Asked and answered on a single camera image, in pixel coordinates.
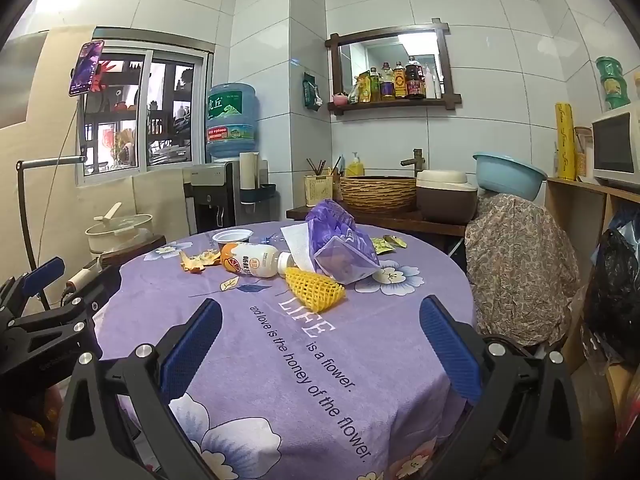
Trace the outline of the orange peel scrap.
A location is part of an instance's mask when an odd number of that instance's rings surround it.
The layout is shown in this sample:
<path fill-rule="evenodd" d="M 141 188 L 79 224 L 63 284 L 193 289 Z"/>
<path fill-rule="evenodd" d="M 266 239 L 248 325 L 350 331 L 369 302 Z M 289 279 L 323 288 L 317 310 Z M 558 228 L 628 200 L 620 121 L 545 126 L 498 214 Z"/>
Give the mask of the orange peel scrap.
<path fill-rule="evenodd" d="M 206 250 L 196 256 L 189 256 L 185 252 L 179 252 L 180 264 L 183 271 L 200 274 L 210 266 L 216 266 L 220 263 L 221 252 Z"/>

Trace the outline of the white yogurt drink bottle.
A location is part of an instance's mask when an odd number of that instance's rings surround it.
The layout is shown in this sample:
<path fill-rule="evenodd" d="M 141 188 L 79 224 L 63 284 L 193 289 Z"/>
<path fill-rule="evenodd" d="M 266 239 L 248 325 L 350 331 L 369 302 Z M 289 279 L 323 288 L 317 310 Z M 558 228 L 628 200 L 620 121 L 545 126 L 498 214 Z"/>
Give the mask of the white yogurt drink bottle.
<path fill-rule="evenodd" d="M 254 278 L 283 276 L 288 268 L 295 266 L 289 252 L 267 244 L 225 244 L 220 252 L 220 261 L 227 271 Z"/>

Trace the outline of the yellow foam fruit net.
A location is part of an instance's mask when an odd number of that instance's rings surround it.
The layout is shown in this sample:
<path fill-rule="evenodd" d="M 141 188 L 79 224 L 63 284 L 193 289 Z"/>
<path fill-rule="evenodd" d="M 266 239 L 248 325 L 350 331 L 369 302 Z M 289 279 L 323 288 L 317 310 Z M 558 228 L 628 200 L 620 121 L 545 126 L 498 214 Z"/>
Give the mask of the yellow foam fruit net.
<path fill-rule="evenodd" d="M 284 276 L 293 295 L 311 312 L 322 313 L 346 297 L 345 287 L 325 275 L 287 268 Z"/>

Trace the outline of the purple plastic bag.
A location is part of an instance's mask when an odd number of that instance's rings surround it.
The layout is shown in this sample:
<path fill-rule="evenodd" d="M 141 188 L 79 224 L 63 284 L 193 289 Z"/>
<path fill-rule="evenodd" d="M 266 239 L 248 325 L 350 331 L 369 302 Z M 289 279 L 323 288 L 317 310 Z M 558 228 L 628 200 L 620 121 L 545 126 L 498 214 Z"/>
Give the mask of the purple plastic bag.
<path fill-rule="evenodd" d="M 338 284 L 359 282 L 381 269 L 370 236 L 334 200 L 313 206 L 306 225 L 314 266 Z"/>

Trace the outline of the black trash bag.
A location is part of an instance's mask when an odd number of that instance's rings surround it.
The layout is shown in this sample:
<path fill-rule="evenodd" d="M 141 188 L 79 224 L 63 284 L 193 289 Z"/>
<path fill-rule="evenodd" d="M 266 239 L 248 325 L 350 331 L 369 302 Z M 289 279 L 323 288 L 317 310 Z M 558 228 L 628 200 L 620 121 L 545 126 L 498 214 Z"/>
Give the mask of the black trash bag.
<path fill-rule="evenodd" d="M 617 230 L 600 238 L 584 317 L 591 333 L 623 363 L 639 365 L 639 261 Z"/>

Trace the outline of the water dispenser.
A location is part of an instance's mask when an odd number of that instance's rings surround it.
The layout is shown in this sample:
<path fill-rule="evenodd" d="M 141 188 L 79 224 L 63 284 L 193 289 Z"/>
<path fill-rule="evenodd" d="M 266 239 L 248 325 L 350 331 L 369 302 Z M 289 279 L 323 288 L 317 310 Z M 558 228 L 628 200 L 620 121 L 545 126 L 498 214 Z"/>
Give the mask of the water dispenser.
<path fill-rule="evenodd" d="M 239 221 L 239 161 L 221 159 L 184 168 L 183 192 L 192 234 L 236 226 Z"/>

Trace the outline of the white plastic cup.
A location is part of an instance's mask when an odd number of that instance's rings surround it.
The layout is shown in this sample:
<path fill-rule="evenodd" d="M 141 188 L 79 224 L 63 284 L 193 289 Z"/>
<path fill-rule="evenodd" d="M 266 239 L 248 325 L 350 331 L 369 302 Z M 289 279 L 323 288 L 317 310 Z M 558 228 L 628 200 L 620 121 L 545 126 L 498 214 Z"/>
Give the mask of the white plastic cup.
<path fill-rule="evenodd" d="M 212 236 L 212 240 L 220 245 L 224 246 L 227 244 L 234 243 L 246 243 L 250 240 L 250 238 L 254 235 L 254 232 L 250 229 L 226 229 L 219 232 L 216 232 Z"/>

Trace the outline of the yellow-green snack wrapper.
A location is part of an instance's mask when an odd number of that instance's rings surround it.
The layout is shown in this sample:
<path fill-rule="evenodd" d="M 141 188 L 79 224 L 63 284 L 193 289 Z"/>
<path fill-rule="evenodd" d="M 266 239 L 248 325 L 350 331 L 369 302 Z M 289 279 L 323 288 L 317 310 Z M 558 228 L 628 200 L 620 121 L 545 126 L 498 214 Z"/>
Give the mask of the yellow-green snack wrapper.
<path fill-rule="evenodd" d="M 395 250 L 394 245 L 387 240 L 384 240 L 384 238 L 372 237 L 371 242 L 377 255 L 388 254 L 389 252 L 393 252 Z"/>

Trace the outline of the brown white rice cooker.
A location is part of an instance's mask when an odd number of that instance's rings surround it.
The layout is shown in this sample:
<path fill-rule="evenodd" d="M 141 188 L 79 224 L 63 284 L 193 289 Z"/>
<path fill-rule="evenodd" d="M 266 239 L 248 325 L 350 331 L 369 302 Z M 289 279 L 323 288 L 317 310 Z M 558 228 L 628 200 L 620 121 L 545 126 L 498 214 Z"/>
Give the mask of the brown white rice cooker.
<path fill-rule="evenodd" d="M 465 226 L 476 211 L 477 186 L 462 171 L 422 170 L 416 174 L 416 206 L 426 221 Z"/>

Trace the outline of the blue water jug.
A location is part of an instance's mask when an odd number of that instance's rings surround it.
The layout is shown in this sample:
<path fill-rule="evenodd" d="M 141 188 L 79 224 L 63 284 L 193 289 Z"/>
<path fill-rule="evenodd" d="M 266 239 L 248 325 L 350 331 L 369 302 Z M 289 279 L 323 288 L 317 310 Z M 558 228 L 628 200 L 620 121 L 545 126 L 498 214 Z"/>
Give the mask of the blue water jug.
<path fill-rule="evenodd" d="M 206 102 L 206 159 L 235 158 L 257 146 L 258 99 L 242 82 L 216 84 Z"/>

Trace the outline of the brass faucet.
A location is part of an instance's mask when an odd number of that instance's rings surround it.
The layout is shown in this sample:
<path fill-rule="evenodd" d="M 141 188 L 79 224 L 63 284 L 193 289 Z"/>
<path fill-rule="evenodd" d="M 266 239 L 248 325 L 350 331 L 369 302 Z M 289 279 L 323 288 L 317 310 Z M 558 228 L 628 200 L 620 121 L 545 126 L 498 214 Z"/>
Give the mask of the brass faucet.
<path fill-rule="evenodd" d="M 425 169 L 425 158 L 422 148 L 415 148 L 413 150 L 413 158 L 404 159 L 400 162 L 401 167 L 412 167 L 415 177 Z"/>

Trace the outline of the white microwave oven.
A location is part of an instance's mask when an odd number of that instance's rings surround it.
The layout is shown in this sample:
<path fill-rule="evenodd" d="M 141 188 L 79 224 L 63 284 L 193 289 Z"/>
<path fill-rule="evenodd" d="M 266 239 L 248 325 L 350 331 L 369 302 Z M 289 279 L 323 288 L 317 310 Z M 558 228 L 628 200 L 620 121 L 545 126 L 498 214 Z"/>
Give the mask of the white microwave oven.
<path fill-rule="evenodd" d="M 593 177 L 639 186 L 639 103 L 609 110 L 592 123 Z"/>

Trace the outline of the yellow soap dispenser bottle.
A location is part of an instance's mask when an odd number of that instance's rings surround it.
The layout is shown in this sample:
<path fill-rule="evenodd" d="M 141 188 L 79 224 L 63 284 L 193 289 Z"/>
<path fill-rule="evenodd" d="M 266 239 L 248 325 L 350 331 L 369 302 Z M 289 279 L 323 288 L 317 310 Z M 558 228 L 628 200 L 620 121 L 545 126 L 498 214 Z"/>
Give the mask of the yellow soap dispenser bottle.
<path fill-rule="evenodd" d="M 346 165 L 344 177 L 358 178 L 364 176 L 364 166 L 357 152 L 352 153 L 352 160 Z"/>

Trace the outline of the window with white frame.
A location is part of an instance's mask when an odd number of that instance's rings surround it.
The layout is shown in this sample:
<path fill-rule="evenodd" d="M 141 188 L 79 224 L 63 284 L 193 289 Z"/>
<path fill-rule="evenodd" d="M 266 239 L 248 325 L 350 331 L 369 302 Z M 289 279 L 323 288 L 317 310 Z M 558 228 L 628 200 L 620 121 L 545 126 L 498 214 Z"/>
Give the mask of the window with white frame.
<path fill-rule="evenodd" d="M 98 27 L 96 84 L 78 102 L 79 185 L 206 162 L 216 46 L 169 32 Z"/>

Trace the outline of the wooden framed wall shelf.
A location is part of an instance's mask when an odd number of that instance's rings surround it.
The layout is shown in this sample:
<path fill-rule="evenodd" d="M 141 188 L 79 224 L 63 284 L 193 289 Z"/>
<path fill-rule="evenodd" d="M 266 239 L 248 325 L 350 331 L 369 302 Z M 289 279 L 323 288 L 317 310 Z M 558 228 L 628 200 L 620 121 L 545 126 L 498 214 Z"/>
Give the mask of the wooden framed wall shelf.
<path fill-rule="evenodd" d="M 334 32 L 326 40 L 333 91 L 329 111 L 340 116 L 400 106 L 455 110 L 462 96 L 454 91 L 449 34 L 449 24 L 439 18 L 426 25 Z"/>

